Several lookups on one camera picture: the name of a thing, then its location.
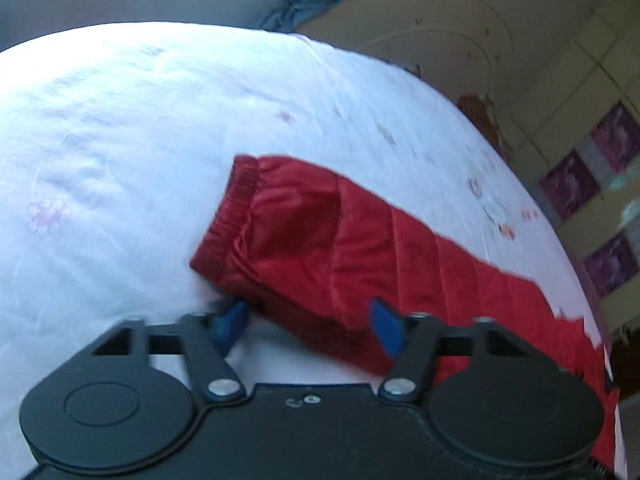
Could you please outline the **lower left pink poster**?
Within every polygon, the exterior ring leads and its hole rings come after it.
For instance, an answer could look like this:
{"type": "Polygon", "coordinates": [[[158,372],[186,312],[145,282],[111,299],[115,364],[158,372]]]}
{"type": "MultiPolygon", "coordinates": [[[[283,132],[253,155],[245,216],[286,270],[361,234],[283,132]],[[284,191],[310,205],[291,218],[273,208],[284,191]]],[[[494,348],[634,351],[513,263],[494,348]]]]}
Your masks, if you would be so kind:
{"type": "Polygon", "coordinates": [[[599,183],[576,151],[569,152],[539,183],[562,221],[600,192],[599,183]]]}

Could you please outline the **white floral bed quilt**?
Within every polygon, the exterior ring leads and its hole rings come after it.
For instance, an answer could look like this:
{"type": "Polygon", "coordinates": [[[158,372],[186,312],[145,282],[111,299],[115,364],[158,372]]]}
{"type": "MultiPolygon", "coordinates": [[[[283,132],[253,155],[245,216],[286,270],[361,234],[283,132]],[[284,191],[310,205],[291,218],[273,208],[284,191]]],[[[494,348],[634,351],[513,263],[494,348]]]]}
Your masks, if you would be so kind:
{"type": "Polygon", "coordinates": [[[35,466],[29,390],[123,318],[170,323],[214,290],[189,266],[237,154],[330,168],[601,333],[521,181],[393,65],[303,36],[91,26],[1,55],[1,474],[35,466]]]}

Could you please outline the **lower right pink poster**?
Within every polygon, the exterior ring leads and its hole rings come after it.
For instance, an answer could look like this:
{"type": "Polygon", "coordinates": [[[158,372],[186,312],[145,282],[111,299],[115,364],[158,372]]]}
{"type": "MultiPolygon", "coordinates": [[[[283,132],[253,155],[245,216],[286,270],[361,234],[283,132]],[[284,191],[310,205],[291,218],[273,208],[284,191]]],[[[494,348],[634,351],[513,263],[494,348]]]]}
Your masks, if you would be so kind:
{"type": "Polygon", "coordinates": [[[639,273],[634,245],[625,232],[619,232],[584,260],[593,287],[604,298],[639,273]]]}

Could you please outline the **red quilted puffer jacket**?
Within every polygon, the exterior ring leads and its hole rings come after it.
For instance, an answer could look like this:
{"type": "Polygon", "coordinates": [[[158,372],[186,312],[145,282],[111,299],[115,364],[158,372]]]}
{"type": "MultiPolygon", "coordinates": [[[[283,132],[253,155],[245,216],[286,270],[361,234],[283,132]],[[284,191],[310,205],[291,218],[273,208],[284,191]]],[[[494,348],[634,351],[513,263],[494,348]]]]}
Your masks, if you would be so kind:
{"type": "Polygon", "coordinates": [[[614,464],[618,393],[584,324],[555,316],[534,282],[340,174],[286,156],[235,157],[191,266],[311,348],[378,375],[392,363],[370,329],[375,298],[451,325],[494,318],[593,388],[605,419],[592,454],[614,464]]]}

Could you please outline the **orange striped folded cloth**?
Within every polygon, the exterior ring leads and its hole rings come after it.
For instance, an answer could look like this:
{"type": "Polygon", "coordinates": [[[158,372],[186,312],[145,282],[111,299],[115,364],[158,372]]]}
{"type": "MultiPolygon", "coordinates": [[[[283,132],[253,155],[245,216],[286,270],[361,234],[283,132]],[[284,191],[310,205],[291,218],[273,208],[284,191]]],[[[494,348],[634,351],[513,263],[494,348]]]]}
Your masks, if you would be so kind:
{"type": "Polygon", "coordinates": [[[494,101],[485,94],[462,94],[458,97],[457,108],[469,119],[475,128],[484,136],[487,142],[506,162],[509,160],[510,148],[504,140],[498,125],[494,101]]]}

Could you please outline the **cream wardrobe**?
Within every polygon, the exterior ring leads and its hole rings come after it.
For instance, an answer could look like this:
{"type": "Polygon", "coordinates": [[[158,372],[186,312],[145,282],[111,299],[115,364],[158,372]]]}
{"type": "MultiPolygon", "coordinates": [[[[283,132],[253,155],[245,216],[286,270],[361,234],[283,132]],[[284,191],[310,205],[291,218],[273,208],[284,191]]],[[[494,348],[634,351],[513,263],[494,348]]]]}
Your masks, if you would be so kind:
{"type": "Polygon", "coordinates": [[[585,258],[619,232],[627,234],[639,260],[639,154],[616,174],[589,136],[618,101],[639,123],[639,0],[601,0],[533,88],[499,115],[514,172],[585,274],[594,310],[610,333],[639,322],[639,273],[600,298],[584,267],[585,258]],[[539,181],[571,151],[586,163],[600,192],[562,221],[539,181]]]}

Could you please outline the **cream arched headboard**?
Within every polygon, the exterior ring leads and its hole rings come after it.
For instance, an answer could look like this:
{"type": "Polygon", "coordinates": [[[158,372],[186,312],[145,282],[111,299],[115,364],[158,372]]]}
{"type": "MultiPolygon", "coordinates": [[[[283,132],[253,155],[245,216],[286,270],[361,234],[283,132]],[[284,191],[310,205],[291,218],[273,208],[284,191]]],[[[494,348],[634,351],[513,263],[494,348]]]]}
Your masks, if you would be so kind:
{"type": "Polygon", "coordinates": [[[512,37],[487,0],[343,0],[296,32],[396,65],[452,102],[509,85],[512,37]]]}

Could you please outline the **upper left pink poster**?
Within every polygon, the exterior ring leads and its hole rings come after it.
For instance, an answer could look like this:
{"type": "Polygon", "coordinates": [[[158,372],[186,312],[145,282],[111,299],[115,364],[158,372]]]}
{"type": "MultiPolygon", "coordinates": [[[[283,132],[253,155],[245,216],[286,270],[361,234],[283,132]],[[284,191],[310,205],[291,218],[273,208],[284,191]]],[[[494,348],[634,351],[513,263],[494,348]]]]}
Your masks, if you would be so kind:
{"type": "Polygon", "coordinates": [[[590,139],[618,174],[639,154],[639,124],[618,101],[589,133],[590,139]]]}

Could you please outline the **pink poster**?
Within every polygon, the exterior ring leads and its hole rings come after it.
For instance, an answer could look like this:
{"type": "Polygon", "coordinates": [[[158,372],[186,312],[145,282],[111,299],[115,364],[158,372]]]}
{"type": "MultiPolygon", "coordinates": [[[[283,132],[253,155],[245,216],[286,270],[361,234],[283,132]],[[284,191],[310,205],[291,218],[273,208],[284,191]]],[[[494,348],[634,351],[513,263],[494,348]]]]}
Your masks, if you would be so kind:
{"type": "Polygon", "coordinates": [[[634,245],[625,232],[619,232],[584,260],[593,287],[604,298],[639,273],[634,245]]]}
{"type": "Polygon", "coordinates": [[[618,101],[589,133],[590,139],[618,174],[639,154],[639,124],[618,101]]]}
{"type": "Polygon", "coordinates": [[[600,192],[599,183],[576,151],[569,152],[539,183],[562,221],[600,192]]]}

